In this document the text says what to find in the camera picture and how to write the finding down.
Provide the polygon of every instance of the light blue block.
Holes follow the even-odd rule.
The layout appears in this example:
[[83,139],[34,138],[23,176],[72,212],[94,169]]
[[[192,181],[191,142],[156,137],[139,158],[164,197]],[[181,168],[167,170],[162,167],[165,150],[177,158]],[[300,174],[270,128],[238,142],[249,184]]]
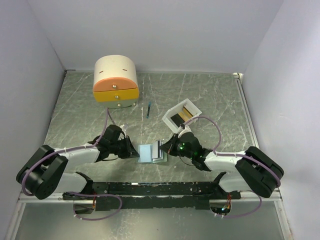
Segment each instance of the light blue block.
[[152,144],[139,145],[139,155],[138,163],[152,163]]

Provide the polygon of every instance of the white enclosure wall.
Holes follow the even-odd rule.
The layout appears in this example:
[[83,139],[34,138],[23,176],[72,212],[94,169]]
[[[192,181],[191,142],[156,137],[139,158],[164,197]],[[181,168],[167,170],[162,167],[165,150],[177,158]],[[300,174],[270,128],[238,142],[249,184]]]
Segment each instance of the white enclosure wall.
[[283,167],[281,193],[297,240],[319,239],[320,1],[285,0],[245,71],[262,150]]
[[243,73],[283,0],[28,0],[67,69]]
[[1,1],[0,239],[21,190],[16,175],[44,142],[63,75],[27,1]]

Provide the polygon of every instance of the gray marble surface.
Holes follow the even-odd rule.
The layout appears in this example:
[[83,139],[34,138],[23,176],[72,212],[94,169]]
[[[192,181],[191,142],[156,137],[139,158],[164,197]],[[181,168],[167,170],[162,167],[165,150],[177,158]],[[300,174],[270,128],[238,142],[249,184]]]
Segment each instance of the gray marble surface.
[[[93,73],[68,72],[55,106],[45,143],[53,148],[83,145],[98,136],[105,121],[105,108],[92,94]],[[162,122],[166,111],[189,98],[202,115],[215,120],[222,132],[218,151],[235,152],[252,145],[245,112],[234,77],[221,73],[138,73],[139,100],[135,107],[111,109],[117,125],[127,123],[135,149],[139,144],[168,140],[171,130]],[[146,118],[151,101],[149,118]],[[200,119],[190,125],[200,143],[213,147],[218,139],[215,127]],[[168,162],[139,164],[136,158],[86,163],[72,169],[97,182],[212,181],[218,172],[199,171],[177,157]]]

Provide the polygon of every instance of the white box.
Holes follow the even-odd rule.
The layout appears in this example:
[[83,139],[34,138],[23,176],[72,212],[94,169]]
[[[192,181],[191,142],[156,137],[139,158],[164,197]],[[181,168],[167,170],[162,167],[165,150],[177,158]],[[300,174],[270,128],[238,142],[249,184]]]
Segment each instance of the white box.
[[[188,98],[183,100],[182,102],[178,103],[177,105],[175,105],[174,107],[170,108],[168,111],[166,111],[166,113],[164,114],[164,116],[162,117],[162,121],[164,121],[164,123],[171,129],[171,131],[174,134],[177,134],[180,132],[181,127],[177,126],[171,119],[172,116],[180,113],[183,111],[183,107],[185,107],[194,117],[199,116],[200,114],[202,114],[202,111],[200,111],[199,108],[196,107],[196,105],[194,105]],[[188,124],[186,124],[187,126],[196,122],[198,120],[198,118],[190,121]]]

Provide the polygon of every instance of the orange and white container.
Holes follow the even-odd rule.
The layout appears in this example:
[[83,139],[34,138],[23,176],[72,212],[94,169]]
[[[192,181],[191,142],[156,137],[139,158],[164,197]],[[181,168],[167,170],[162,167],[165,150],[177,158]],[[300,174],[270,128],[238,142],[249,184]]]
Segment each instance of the orange and white container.
[[136,67],[126,56],[109,55],[94,66],[93,96],[108,108],[135,105],[139,98]]

